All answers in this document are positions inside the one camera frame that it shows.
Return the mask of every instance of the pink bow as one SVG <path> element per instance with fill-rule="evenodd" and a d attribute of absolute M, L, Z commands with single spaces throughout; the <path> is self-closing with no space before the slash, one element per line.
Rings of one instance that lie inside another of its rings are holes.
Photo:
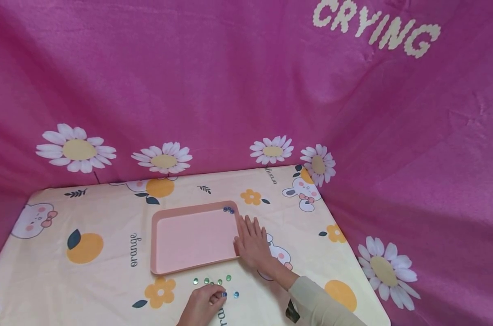
<path fill-rule="evenodd" d="M 314 199 L 312 197 L 305 196 L 304 193 L 299 194 L 299 199 L 308 200 L 309 203 L 313 204 Z"/>

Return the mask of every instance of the left hand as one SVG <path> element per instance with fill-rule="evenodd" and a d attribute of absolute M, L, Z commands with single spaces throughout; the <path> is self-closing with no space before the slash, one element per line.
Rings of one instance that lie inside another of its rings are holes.
<path fill-rule="evenodd" d="M 225 291 L 222 286 L 213 284 L 192 291 L 178 326 L 208 326 L 227 301 L 227 297 L 222 296 Z"/>

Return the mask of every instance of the flower center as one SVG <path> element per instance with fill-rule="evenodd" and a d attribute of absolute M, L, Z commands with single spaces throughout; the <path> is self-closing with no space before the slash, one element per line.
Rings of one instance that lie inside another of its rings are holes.
<path fill-rule="evenodd" d="M 96 149 L 85 140 L 72 139 L 63 145 L 63 154 L 71 160 L 83 161 L 95 157 Z"/>
<path fill-rule="evenodd" d="M 392 264 L 389 261 L 377 255 L 371 258 L 370 265 L 378 279 L 384 284 L 387 286 L 396 286 L 398 284 Z"/>
<path fill-rule="evenodd" d="M 277 157 L 282 155 L 282 148 L 278 146 L 267 146 L 263 148 L 263 153 L 266 156 Z"/>
<path fill-rule="evenodd" d="M 176 165 L 178 161 L 172 155 L 161 154 L 153 158 L 150 161 L 152 164 L 156 165 L 158 168 L 171 168 Z"/>
<path fill-rule="evenodd" d="M 313 172 L 316 172 L 317 174 L 324 174 L 326 171 L 326 166 L 324 165 L 321 155 L 315 155 L 312 158 L 312 169 Z"/>

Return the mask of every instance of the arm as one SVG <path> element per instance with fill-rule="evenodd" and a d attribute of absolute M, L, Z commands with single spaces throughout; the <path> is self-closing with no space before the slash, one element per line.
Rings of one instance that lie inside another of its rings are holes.
<path fill-rule="evenodd" d="M 268 248 L 266 230 L 254 217 L 237 221 L 239 237 L 235 244 L 239 255 L 251 268 L 274 279 L 284 288 L 299 315 L 311 326 L 365 326 L 364 323 L 339 302 L 332 299 L 319 285 L 307 277 L 300 277 L 273 258 Z"/>

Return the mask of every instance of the right hand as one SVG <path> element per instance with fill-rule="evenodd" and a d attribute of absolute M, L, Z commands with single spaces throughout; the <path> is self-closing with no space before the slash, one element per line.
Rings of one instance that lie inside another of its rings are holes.
<path fill-rule="evenodd" d="M 237 219 L 237 232 L 239 237 L 234 238 L 234 243 L 240 257 L 250 268 L 270 275 L 271 266 L 275 262 L 279 264 L 279 261 L 272 257 L 268 247 L 266 230 L 264 227 L 259 227 L 257 217 L 254 217 L 254 223 L 252 223 L 248 215 L 244 219 L 243 216 L 240 216 Z"/>

